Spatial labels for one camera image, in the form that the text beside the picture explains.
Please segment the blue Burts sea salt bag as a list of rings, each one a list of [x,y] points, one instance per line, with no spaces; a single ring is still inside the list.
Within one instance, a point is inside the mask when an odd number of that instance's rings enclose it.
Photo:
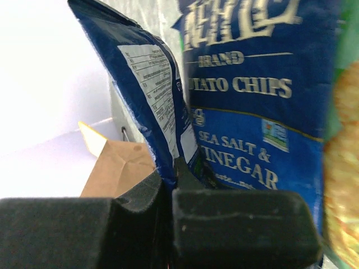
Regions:
[[[169,47],[100,1],[68,5],[109,72],[167,188],[177,186],[176,159],[202,180],[202,159]]]

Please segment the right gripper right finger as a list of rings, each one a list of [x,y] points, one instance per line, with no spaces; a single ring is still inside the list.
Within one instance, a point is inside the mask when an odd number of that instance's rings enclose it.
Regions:
[[[299,194],[206,189],[183,158],[174,168],[177,268],[310,268],[320,261],[321,242]]]

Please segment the green cassava chips bag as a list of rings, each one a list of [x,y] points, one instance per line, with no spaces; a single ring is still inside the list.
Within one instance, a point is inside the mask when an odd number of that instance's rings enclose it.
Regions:
[[[324,147],[324,268],[358,268],[358,1],[343,1]]]

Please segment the blue kettle potato chips bag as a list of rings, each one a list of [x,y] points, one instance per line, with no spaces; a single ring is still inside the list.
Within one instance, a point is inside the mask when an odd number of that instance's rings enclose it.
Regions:
[[[179,1],[185,87],[212,188],[288,190],[323,223],[340,1]]]

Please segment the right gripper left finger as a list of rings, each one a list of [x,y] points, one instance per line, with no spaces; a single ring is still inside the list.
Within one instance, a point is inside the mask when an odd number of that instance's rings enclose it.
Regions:
[[[163,185],[117,198],[1,200],[2,268],[167,268]]]

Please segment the brown paper bag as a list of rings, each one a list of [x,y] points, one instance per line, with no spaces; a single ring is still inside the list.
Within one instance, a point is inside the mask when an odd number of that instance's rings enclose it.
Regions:
[[[146,144],[108,140],[80,196],[117,198],[154,170]]]

